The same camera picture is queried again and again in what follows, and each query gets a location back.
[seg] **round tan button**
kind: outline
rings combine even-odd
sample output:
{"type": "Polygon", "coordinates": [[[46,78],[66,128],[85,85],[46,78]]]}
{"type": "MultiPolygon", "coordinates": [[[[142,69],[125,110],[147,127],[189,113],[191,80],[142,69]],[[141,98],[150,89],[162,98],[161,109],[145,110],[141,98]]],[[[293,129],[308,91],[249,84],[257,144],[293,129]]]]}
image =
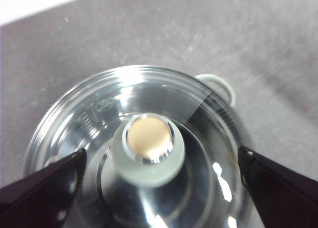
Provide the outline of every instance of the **round tan button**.
{"type": "Polygon", "coordinates": [[[135,154],[147,159],[159,159],[172,149],[168,124],[153,116],[134,121],[128,129],[127,142],[135,154]]]}

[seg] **clear glass container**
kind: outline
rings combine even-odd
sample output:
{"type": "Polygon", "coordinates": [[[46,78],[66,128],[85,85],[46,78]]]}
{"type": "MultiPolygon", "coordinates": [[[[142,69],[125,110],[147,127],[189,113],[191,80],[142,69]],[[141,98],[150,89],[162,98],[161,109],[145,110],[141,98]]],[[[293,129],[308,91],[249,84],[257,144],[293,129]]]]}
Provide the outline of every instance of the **clear glass container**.
{"type": "Polygon", "coordinates": [[[240,120],[207,85],[166,68],[127,66],[87,79],[52,106],[31,139],[25,175],[85,148],[66,227],[236,228],[251,208],[239,176],[242,145],[251,148],[240,120]],[[114,133],[141,113],[168,118],[184,139],[182,169],[156,188],[125,182],[112,165],[114,133]]]}

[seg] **white handle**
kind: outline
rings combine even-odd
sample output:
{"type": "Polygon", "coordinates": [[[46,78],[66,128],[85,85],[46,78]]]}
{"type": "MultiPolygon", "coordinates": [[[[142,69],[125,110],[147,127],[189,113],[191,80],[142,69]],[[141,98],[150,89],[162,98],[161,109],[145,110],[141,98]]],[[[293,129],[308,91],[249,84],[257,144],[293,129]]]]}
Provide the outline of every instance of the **white handle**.
{"type": "Polygon", "coordinates": [[[213,74],[200,74],[195,76],[195,78],[201,80],[201,81],[210,81],[210,82],[214,82],[218,85],[220,85],[225,92],[228,94],[229,98],[230,98],[230,105],[231,107],[235,106],[235,101],[236,101],[236,96],[235,96],[235,92],[233,90],[233,88],[231,87],[231,85],[224,80],[223,78],[213,75],[213,74]]]}

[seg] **beige disc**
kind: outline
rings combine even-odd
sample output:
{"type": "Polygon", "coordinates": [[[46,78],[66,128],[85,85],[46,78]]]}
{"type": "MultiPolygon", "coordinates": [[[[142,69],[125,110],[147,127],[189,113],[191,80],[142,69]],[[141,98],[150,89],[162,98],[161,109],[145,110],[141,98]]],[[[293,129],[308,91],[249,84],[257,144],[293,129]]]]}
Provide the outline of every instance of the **beige disc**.
{"type": "Polygon", "coordinates": [[[158,159],[172,149],[168,124],[153,116],[134,121],[128,129],[127,142],[135,154],[147,159],[158,159]]]}

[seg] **gray surface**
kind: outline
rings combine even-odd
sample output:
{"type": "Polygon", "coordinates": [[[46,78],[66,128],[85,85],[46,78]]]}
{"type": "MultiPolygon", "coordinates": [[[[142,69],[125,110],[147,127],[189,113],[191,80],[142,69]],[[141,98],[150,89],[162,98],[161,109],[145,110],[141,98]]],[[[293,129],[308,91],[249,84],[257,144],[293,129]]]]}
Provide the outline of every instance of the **gray surface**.
{"type": "MultiPolygon", "coordinates": [[[[54,101],[131,64],[226,78],[255,149],[318,180],[317,2],[78,0],[4,26],[1,185],[22,177],[27,143],[54,101]]],[[[262,227],[254,217],[251,227],[262,227]]]]}

